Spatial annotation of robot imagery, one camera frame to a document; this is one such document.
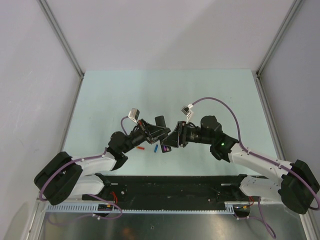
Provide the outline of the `black remote control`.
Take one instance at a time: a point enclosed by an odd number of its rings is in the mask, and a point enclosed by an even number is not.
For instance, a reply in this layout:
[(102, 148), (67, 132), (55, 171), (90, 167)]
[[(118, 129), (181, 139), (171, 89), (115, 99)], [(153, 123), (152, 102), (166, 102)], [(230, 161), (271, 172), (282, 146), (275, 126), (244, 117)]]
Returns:
[[(154, 120), (155, 120), (155, 124), (156, 124), (158, 127), (164, 127), (164, 128), (166, 128), (166, 122), (165, 122), (165, 118), (164, 118), (163, 115), (156, 116), (156, 117), (154, 118)], [(160, 142), (160, 147), (161, 147), (161, 152), (162, 152), (162, 153), (169, 153), (169, 152), (172, 151), (172, 148), (171, 148), (171, 147), (166, 146), (166, 147), (168, 147), (169, 151), (164, 152), (164, 146), (165, 146), (165, 145), (162, 145), (161, 142)]]

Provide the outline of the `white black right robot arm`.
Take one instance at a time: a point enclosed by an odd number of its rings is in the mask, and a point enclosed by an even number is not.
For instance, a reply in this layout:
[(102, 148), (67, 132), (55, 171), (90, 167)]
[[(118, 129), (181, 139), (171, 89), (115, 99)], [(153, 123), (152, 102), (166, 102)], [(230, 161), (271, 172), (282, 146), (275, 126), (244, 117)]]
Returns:
[(247, 196), (281, 201), (301, 215), (313, 209), (313, 201), (320, 201), (317, 197), (320, 184), (306, 162), (270, 159), (254, 153), (238, 139), (225, 134), (213, 115), (204, 116), (199, 126), (179, 121), (173, 132), (161, 140), (162, 145), (173, 148), (185, 147), (188, 143), (209, 145), (215, 159), (241, 165), (264, 177), (241, 176), (240, 182), (230, 188), (231, 196), (237, 201)]

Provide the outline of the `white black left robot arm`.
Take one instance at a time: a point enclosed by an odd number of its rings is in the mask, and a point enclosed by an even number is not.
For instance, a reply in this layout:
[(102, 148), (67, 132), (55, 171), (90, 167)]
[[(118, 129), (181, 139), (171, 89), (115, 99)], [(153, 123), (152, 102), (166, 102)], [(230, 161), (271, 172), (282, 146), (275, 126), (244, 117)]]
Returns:
[(40, 201), (55, 206), (79, 195), (107, 199), (111, 188), (103, 173), (120, 169), (128, 160), (127, 152), (144, 142), (154, 144), (169, 132), (168, 127), (141, 119), (129, 135), (114, 132), (107, 147), (98, 155), (74, 158), (65, 151), (59, 152), (34, 178)]

